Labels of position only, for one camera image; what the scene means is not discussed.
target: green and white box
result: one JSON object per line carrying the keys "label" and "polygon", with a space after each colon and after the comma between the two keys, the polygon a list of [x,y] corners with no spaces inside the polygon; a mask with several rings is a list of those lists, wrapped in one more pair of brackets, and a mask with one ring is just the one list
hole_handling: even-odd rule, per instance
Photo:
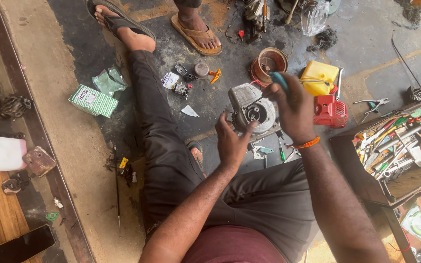
{"label": "green and white box", "polygon": [[110,118],[111,113],[118,105],[118,101],[114,98],[82,84],[77,87],[68,100],[81,111],[94,116],[102,114],[107,118]]}

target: hand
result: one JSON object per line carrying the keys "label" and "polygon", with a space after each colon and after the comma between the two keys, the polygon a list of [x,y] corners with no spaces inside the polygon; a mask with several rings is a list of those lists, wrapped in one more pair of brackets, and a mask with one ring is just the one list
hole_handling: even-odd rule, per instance
{"label": "hand", "polygon": [[219,120],[217,121],[217,124],[215,124],[215,130],[217,131],[217,137],[219,139],[217,148],[219,150],[220,165],[235,169],[236,172],[243,157],[245,157],[251,133],[256,127],[257,122],[252,122],[247,125],[246,132],[243,135],[238,136],[225,121],[227,114],[228,113],[225,111],[220,114]]}
{"label": "hand", "polygon": [[287,99],[282,87],[272,83],[262,90],[262,95],[277,102],[280,126],[288,134],[294,144],[301,145],[316,138],[313,125],[314,99],[295,75],[280,74],[284,77],[291,91]]}

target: stained floor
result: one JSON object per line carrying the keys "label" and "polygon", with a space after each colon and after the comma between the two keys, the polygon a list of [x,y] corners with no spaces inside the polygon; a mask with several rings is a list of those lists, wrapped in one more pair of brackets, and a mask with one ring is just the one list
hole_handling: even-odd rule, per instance
{"label": "stained floor", "polygon": [[[272,23],[262,39],[251,44],[231,44],[224,32],[230,23],[230,35],[234,36],[238,29],[244,28],[242,1],[237,0],[239,12],[232,21],[237,10],[234,0],[204,0],[199,13],[224,46],[224,51],[217,57],[198,54],[171,26],[170,18],[176,13],[171,0],[121,0],[117,3],[133,19],[142,21],[155,32],[154,55],[161,76],[172,71],[177,63],[191,69],[194,64],[204,61],[211,70],[222,70],[222,76],[213,85],[208,80],[192,82],[188,100],[168,92],[168,102],[182,138],[185,141],[197,139],[204,147],[206,173],[211,173],[219,164],[213,126],[229,104],[227,91],[251,81],[249,65],[266,47],[276,47],[290,54],[293,44],[288,68],[291,74],[299,75],[310,60],[345,68],[341,95],[341,100],[349,106],[349,123],[345,129],[357,125],[366,110],[366,105],[352,105],[353,102],[387,97],[392,102],[380,109],[381,113],[387,113],[404,105],[403,93],[409,86],[417,85],[391,46],[393,29],[398,49],[421,83],[421,27],[409,30],[394,26],[391,21],[407,22],[401,15],[401,7],[393,0],[343,1],[339,10],[327,20],[327,25],[337,31],[339,41],[326,52],[307,52],[306,47],[314,40],[298,30],[300,18],[295,15],[292,24],[283,24],[286,14],[273,0],[268,0]],[[23,3],[0,0],[0,6],[97,262],[136,262],[144,244],[138,205],[143,146],[132,88],[115,93],[120,103],[110,119],[92,117],[67,102],[79,84],[93,87],[91,78],[113,65],[117,65],[127,79],[125,47],[90,17],[82,0],[26,0]],[[181,113],[186,105],[200,117]],[[342,129],[322,126],[316,129],[327,149],[330,148],[327,138],[342,132]],[[285,136],[285,142],[291,140]],[[113,145],[118,146],[120,156],[134,162],[139,180],[131,188],[121,181],[121,238],[117,235],[117,217],[113,209],[116,203],[114,176],[103,167]],[[261,146],[277,149],[277,138],[269,137]],[[269,156],[268,166],[279,163],[277,153]],[[248,154],[239,172],[262,168],[263,163]],[[326,253],[328,250],[320,247],[319,251]],[[324,262],[332,262],[332,258],[326,257]]]}

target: green screwdriver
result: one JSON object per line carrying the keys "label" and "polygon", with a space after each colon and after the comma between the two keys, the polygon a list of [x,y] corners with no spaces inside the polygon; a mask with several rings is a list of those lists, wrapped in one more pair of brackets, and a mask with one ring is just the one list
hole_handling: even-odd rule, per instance
{"label": "green screwdriver", "polygon": [[282,159],[282,163],[285,162],[285,155],[284,155],[284,149],[282,148],[282,143],[279,139],[279,150],[280,150],[280,158]]}

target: black sandal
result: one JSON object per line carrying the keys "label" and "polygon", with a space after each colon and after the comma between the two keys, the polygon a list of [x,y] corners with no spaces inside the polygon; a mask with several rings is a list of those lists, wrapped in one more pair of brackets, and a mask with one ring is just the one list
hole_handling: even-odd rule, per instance
{"label": "black sandal", "polygon": [[203,155],[204,152],[202,151],[202,145],[198,141],[190,141],[190,142],[188,142],[186,147],[190,151],[191,151],[192,148],[197,148],[197,150],[199,152],[201,152],[201,159],[199,159],[199,157],[196,157],[196,162],[197,162],[197,165],[199,166],[199,168],[201,169],[202,173],[204,173],[204,166],[202,165],[202,155]]}
{"label": "black sandal", "polygon": [[150,31],[147,27],[139,24],[138,22],[129,18],[121,9],[115,6],[113,3],[110,3],[107,0],[85,0],[86,8],[89,11],[89,14],[96,19],[95,12],[96,6],[102,5],[106,6],[112,12],[118,14],[119,16],[114,15],[104,15],[105,26],[106,28],[113,33],[115,37],[118,38],[116,31],[118,28],[131,28],[134,33],[142,34],[151,37],[154,42],[156,41],[155,34]]}

